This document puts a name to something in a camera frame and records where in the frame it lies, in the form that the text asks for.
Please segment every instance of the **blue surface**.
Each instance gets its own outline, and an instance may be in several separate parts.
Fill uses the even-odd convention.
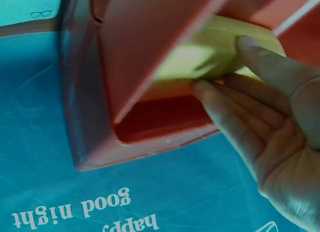
[[[300,231],[258,194],[222,135],[125,164],[76,171],[63,116],[57,36],[0,38],[1,232],[30,231],[30,225],[17,228],[12,214],[38,206],[48,208],[47,224],[37,225],[33,213],[41,232],[101,232],[104,225],[153,214],[164,232],[255,232],[272,221],[280,232]],[[85,218],[82,201],[121,188],[130,189],[130,204],[95,209]],[[59,215],[54,224],[49,208],[67,204],[73,217]]]
[[[60,0],[0,0],[0,4],[0,26],[7,26],[51,19],[57,15]]]

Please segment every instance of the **hand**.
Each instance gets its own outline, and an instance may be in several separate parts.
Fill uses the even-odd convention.
[[[261,195],[291,222],[320,231],[320,69],[248,36],[236,46],[265,83],[233,74],[224,84],[197,82],[194,95],[242,157]]]

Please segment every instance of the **yellow sponge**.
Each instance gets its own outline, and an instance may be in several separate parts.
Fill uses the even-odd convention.
[[[239,20],[214,16],[191,39],[179,44],[157,69],[145,100],[182,96],[190,93],[188,85],[199,78],[218,78],[226,73],[256,77],[239,64],[235,39],[247,35],[262,47],[285,56],[272,31]]]

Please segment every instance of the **red plastic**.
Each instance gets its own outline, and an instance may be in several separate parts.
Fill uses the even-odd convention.
[[[310,0],[71,1],[62,66],[70,144],[81,171],[179,148],[218,131],[191,95],[141,101],[170,50],[212,13],[281,32],[288,55],[316,63],[308,35],[318,43],[319,26],[308,25],[319,18],[317,6],[279,29]],[[310,43],[292,41],[298,36]]]

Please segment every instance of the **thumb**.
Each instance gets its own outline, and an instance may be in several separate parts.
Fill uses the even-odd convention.
[[[320,70],[262,48],[246,35],[237,39],[236,48],[245,66],[289,97],[309,144],[320,150]]]

